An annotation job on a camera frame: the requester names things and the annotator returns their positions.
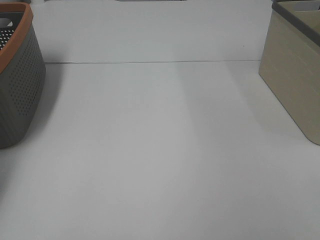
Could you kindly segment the beige storage bin grey rim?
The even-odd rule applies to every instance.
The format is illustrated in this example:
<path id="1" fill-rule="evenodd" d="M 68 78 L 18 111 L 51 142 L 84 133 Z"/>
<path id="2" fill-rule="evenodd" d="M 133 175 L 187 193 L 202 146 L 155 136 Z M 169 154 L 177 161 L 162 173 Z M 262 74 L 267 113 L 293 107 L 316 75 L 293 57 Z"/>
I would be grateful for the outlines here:
<path id="1" fill-rule="evenodd" d="M 259 75 L 303 135 L 320 143 L 320 2 L 275 0 Z"/>

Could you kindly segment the grey perforated basket orange rim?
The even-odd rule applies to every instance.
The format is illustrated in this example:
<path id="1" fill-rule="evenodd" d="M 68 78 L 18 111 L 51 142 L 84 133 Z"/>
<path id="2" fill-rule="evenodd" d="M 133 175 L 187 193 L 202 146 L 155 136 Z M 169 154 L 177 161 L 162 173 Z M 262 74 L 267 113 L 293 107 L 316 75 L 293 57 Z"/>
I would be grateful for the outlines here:
<path id="1" fill-rule="evenodd" d="M 0 17 L 11 26 L 0 29 L 0 147 L 19 143 L 36 113 L 46 66 L 28 3 L 2 2 Z"/>

